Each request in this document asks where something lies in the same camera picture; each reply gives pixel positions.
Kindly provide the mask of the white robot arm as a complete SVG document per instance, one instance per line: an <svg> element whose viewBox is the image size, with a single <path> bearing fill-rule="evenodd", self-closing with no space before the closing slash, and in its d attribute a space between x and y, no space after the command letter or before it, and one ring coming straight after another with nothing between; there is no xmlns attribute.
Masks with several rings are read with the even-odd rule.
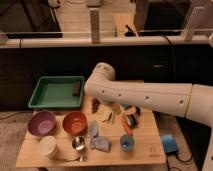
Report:
<svg viewBox="0 0 213 171"><path fill-rule="evenodd" d="M210 127L212 131L202 171L213 171L213 86L116 81L115 69L101 62L87 79L84 91L105 104L134 105Z"/></svg>

